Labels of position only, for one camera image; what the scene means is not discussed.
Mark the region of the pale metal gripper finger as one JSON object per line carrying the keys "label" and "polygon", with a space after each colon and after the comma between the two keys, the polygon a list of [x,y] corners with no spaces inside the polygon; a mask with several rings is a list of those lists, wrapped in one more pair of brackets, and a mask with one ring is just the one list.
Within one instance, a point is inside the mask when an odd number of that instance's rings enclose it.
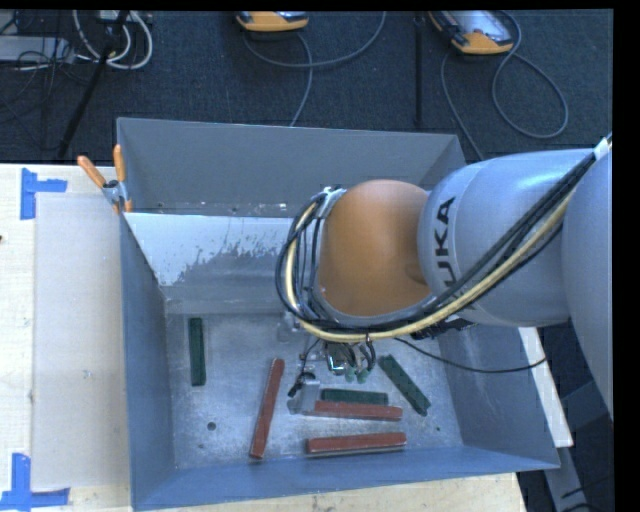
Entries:
{"label": "pale metal gripper finger", "polygon": [[307,414],[314,410],[319,399],[321,383],[317,379],[296,382],[288,392],[287,408],[290,414]]}
{"label": "pale metal gripper finger", "polygon": [[298,319],[290,312],[283,312],[277,322],[277,341],[281,344],[299,342],[303,338]]}

